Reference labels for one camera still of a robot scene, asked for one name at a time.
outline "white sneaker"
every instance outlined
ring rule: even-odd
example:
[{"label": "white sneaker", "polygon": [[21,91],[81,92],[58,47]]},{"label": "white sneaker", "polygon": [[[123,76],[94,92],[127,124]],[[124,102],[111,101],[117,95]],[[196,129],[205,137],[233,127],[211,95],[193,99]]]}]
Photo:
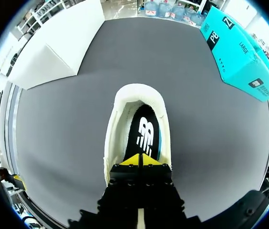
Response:
[{"label": "white sneaker", "polygon": [[170,132],[164,100],[154,88],[133,83],[115,95],[104,151],[104,174],[137,153],[171,167]]}]

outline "gray mat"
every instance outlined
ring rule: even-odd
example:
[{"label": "gray mat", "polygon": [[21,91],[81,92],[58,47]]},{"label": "gray mat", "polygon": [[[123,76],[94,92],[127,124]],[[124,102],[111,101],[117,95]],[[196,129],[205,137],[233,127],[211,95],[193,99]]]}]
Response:
[{"label": "gray mat", "polygon": [[23,91],[19,170],[28,195],[68,225],[96,212],[115,93],[145,83],[166,103],[174,183],[188,217],[206,220],[259,189],[269,157],[269,109],[222,83],[200,31],[148,18],[106,21],[78,76]]}]

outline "black insole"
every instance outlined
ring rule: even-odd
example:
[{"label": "black insole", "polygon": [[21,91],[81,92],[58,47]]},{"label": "black insole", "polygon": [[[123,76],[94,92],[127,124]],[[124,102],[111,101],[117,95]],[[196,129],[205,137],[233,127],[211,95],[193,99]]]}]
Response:
[{"label": "black insole", "polygon": [[146,153],[157,160],[159,151],[159,123],[149,105],[142,105],[131,122],[124,160]]}]

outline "teal box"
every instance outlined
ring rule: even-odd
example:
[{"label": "teal box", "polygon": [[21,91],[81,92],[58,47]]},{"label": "teal box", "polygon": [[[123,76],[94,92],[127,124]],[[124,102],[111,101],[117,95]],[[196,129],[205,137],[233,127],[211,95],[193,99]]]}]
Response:
[{"label": "teal box", "polygon": [[200,31],[223,82],[260,101],[269,99],[269,60],[256,41],[230,16],[212,7]]}]

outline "floor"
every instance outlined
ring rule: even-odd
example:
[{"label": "floor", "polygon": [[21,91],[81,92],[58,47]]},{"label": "floor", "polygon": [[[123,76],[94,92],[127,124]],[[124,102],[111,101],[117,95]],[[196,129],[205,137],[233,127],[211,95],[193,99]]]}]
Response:
[{"label": "floor", "polygon": [[138,16],[136,0],[107,0],[102,3],[102,8],[106,20]]}]

